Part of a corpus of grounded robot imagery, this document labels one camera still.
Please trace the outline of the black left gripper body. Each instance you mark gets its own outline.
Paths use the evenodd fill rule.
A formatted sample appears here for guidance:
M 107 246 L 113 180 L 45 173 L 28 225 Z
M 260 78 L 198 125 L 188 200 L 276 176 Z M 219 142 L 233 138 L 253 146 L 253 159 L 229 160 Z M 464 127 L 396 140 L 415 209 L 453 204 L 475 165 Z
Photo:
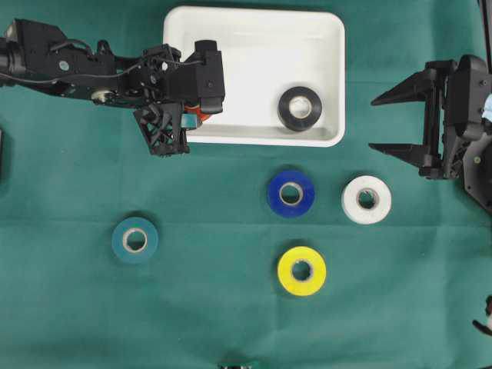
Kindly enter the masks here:
M 99 42 L 97 56 L 114 56 L 107 42 Z M 132 108 L 135 121 L 151 155 L 168 157 L 187 154 L 186 129 L 181 119 L 182 101 L 169 98 L 167 77 L 180 66 L 181 53 L 165 44 L 146 49 L 136 58 L 114 56 L 115 88 L 91 93 L 97 105 Z

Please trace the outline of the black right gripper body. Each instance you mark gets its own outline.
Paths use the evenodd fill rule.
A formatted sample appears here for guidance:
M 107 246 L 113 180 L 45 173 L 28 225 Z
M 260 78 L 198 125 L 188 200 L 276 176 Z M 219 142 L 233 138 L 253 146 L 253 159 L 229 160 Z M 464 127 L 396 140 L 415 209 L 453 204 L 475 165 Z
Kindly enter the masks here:
M 464 167 L 464 155 L 470 144 L 491 133 L 482 118 L 485 101 L 491 93 L 491 74 L 487 63 L 474 55 L 464 55 L 460 61 L 429 61 L 425 67 L 436 70 L 442 80 L 444 151 L 438 166 L 424 169 L 422 176 L 456 179 Z

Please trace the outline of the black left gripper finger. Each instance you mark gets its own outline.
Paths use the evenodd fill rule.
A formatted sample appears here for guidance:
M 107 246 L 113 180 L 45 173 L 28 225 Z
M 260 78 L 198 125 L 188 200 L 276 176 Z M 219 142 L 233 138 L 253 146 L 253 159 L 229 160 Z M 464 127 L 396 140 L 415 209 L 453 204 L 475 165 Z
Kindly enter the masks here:
M 198 128 L 198 116 L 196 114 L 183 113 L 181 115 L 181 127 L 184 130 L 195 130 Z

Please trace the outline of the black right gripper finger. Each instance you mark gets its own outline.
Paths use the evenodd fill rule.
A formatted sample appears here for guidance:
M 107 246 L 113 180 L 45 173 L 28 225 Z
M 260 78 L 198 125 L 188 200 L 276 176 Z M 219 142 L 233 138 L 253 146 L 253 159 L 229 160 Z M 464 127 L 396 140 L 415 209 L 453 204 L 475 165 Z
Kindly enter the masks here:
M 432 92 L 444 97 L 446 80 L 457 69 L 455 60 L 428 61 L 422 71 L 413 73 L 392 89 L 376 97 L 372 106 L 425 101 Z
M 368 146 L 418 168 L 421 177 L 442 177 L 440 156 L 432 152 L 430 145 L 369 143 Z

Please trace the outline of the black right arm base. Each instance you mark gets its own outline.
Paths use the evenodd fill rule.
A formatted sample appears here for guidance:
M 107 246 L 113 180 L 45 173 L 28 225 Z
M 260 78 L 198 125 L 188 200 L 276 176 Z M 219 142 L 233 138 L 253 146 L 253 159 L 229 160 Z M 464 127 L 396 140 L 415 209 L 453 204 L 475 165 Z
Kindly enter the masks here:
M 472 141 L 463 157 L 464 190 L 491 214 L 491 136 Z

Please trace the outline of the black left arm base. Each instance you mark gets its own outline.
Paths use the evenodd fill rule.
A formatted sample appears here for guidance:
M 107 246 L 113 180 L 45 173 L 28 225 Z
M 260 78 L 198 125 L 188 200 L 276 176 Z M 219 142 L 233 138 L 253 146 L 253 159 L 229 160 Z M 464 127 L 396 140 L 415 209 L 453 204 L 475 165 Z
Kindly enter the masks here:
M 4 132 L 0 129 L 0 175 L 2 177 L 2 161 L 3 161 L 3 143 L 4 143 Z

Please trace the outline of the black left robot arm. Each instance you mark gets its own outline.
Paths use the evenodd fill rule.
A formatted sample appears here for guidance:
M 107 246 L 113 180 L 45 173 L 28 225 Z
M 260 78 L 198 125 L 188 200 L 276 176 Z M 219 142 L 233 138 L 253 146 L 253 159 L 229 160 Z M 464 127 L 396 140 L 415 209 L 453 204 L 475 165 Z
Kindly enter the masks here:
M 92 48 L 55 25 L 16 18 L 1 38 L 1 85 L 131 109 L 152 155 L 187 154 L 185 104 L 167 91 L 180 58 L 167 44 L 118 56 L 106 40 Z

